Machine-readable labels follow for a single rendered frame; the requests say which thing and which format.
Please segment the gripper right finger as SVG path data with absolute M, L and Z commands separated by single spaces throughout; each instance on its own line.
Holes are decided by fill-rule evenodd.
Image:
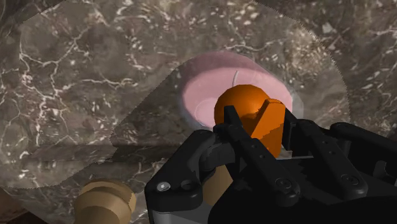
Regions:
M 315 171 L 341 199 L 366 197 L 372 180 L 397 187 L 397 142 L 346 122 L 324 129 L 285 110 L 282 145 L 293 156 L 312 156 Z

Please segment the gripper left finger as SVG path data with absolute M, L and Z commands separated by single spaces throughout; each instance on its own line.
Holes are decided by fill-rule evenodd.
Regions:
M 210 206 L 203 185 L 225 165 L 233 182 Z M 255 198 L 274 207 L 297 203 L 299 184 L 268 149 L 243 128 L 233 106 L 212 130 L 196 130 L 175 151 L 144 189 L 150 224 L 211 224 L 217 214 L 226 222 L 227 206 L 245 208 Z

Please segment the orange round object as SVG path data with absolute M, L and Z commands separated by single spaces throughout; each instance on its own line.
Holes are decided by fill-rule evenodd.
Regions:
M 274 156 L 278 157 L 282 146 L 285 105 L 270 98 L 254 85 L 236 85 L 226 90 L 214 107 L 215 124 L 224 122 L 224 107 L 233 106 L 244 130 L 257 138 Z

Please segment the tan wooden object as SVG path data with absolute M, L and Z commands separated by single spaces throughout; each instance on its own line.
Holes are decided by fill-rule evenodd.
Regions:
M 214 174 L 203 185 L 203 200 L 210 206 L 215 205 L 233 179 L 225 165 L 215 169 Z

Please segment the pink bowl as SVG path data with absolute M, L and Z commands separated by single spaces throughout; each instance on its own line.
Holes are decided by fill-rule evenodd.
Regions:
M 247 56 L 228 51 L 203 53 L 179 66 L 179 73 L 181 109 L 197 129 L 215 126 L 216 101 L 236 85 L 259 87 L 271 98 L 280 100 L 297 118 L 303 118 L 303 102 L 297 92 Z

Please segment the tan wooden cylinder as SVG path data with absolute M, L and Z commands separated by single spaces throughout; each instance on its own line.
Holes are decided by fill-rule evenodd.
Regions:
M 136 202 L 126 184 L 111 179 L 92 180 L 74 202 L 73 224 L 129 224 Z

